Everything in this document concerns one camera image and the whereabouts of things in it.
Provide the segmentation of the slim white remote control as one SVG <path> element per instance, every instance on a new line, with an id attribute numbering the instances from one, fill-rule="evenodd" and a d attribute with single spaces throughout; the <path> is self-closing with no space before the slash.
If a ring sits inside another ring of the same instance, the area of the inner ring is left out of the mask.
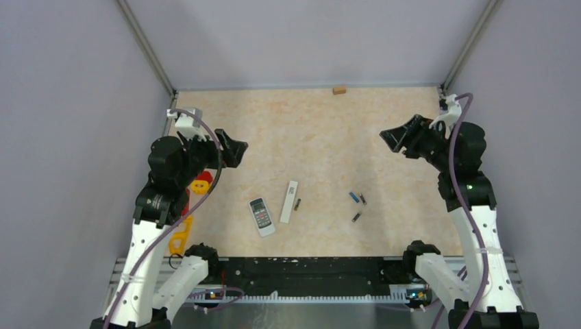
<path id="1" fill-rule="evenodd" d="M 298 182 L 291 180 L 286 189 L 285 199 L 280 214 L 280 223 L 289 223 L 291 213 L 295 204 Z"/>

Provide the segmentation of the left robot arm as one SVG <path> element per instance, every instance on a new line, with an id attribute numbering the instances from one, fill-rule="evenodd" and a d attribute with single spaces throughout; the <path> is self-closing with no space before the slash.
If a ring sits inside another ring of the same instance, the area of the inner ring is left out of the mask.
<path id="1" fill-rule="evenodd" d="M 156 288 L 171 233 L 189 202 L 187 188 L 206 169 L 236 168 L 248 144 L 222 129 L 213 136 L 163 136 L 150 149 L 148 181 L 138 194 L 132 237 L 115 296 L 91 328 L 170 328 L 194 288 L 219 277 L 217 251 L 191 246 L 179 267 Z"/>

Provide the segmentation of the blue AAA battery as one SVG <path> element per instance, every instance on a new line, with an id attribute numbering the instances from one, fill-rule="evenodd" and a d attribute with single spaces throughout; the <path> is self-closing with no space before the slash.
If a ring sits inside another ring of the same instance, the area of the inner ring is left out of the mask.
<path id="1" fill-rule="evenodd" d="M 349 195 L 350 195 L 350 197 L 351 197 L 351 198 L 352 198 L 352 199 L 353 199 L 353 200 L 354 200 L 356 203 L 359 203 L 359 202 L 360 202 L 359 198 L 356 196 L 356 194 L 355 194 L 355 193 L 353 193 L 353 192 L 349 192 Z"/>

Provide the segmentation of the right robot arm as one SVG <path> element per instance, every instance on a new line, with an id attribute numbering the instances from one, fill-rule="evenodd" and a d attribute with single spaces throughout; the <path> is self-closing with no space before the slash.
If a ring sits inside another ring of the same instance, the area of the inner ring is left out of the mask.
<path id="1" fill-rule="evenodd" d="M 410 282 L 425 281 L 447 313 L 450 328 L 538 328 L 511 283 L 497 232 L 497 202 L 481 171 L 484 130 L 460 123 L 447 131 L 442 120 L 414 115 L 380 132 L 395 153 L 422 158 L 438 170 L 438 191 L 460 238 L 465 272 L 457 275 L 433 245 L 412 242 L 401 272 Z"/>

